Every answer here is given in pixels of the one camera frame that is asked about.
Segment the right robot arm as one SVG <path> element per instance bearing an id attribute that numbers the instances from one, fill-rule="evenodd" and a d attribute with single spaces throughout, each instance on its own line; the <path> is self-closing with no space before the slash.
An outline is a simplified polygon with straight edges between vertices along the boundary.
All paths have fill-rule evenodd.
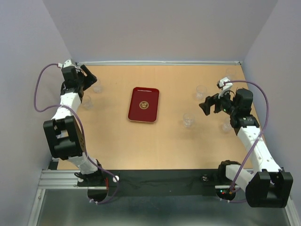
<path id="1" fill-rule="evenodd" d="M 199 104 L 205 115 L 224 112 L 230 116 L 230 124 L 237 137 L 247 150 L 253 172 L 250 173 L 237 161 L 222 161 L 216 172 L 217 180 L 226 184 L 232 181 L 229 189 L 222 190 L 218 196 L 232 201 L 237 192 L 236 186 L 245 192 L 249 206 L 262 208 L 284 208 L 287 205 L 293 185 L 291 173 L 284 171 L 271 156 L 262 139 L 259 123 L 251 115 L 253 93 L 247 89 L 237 89 L 233 98 L 226 91 L 222 96 L 215 94 L 206 97 Z"/>

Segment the clear glass under right arm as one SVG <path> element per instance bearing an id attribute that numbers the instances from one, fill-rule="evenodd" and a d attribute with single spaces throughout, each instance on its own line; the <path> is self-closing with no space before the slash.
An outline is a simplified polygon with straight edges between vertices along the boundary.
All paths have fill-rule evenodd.
<path id="1" fill-rule="evenodd" d="M 224 123 L 222 124 L 222 130 L 225 133 L 230 132 L 232 130 L 230 118 L 225 118 Z"/>

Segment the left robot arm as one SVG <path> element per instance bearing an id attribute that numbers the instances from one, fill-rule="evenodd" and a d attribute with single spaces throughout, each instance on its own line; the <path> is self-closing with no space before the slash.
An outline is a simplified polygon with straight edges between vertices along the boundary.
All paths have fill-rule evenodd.
<path id="1" fill-rule="evenodd" d="M 84 91 L 96 83 L 97 78 L 85 65 L 64 66 L 60 104 L 52 119 L 43 123 L 43 129 L 52 157 L 75 165 L 78 186 L 99 187 L 105 184 L 105 174 L 97 159 L 87 154 L 84 133 L 75 116 L 82 103 Z"/>

